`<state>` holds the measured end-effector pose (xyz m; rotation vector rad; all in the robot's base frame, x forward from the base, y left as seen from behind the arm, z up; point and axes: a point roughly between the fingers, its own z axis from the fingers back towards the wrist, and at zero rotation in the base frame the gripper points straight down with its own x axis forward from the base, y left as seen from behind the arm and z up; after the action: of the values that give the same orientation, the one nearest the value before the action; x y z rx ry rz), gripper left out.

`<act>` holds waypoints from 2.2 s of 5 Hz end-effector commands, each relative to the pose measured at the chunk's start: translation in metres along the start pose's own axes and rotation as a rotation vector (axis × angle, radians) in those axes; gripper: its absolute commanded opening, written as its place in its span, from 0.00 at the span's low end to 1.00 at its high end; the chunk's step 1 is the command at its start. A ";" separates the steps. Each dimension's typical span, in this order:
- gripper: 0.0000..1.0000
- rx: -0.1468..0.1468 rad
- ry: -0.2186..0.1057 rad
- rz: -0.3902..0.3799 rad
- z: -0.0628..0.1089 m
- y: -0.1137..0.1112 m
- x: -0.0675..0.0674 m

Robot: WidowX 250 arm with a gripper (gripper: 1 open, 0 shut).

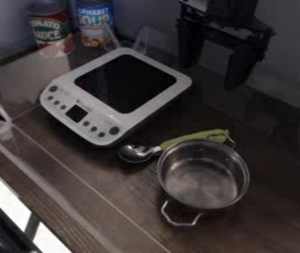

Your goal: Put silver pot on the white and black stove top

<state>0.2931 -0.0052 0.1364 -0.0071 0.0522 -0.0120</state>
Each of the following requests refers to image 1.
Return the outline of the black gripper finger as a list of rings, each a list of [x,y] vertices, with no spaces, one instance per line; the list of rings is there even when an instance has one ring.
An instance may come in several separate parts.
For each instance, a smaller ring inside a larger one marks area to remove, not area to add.
[[[260,46],[256,40],[246,40],[237,44],[229,56],[224,87],[233,90],[244,84],[251,76],[256,63],[260,61]]]
[[[177,20],[177,55],[184,68],[199,60],[201,53],[201,27],[197,22],[183,17]]]

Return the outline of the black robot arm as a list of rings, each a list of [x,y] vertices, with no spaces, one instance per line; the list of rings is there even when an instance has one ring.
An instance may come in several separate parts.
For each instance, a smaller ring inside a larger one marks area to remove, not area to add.
[[[199,61],[204,41],[232,51],[228,59],[224,88],[243,85],[255,65],[264,60],[275,29],[256,16],[258,0],[179,0],[176,20],[177,56],[189,68]]]

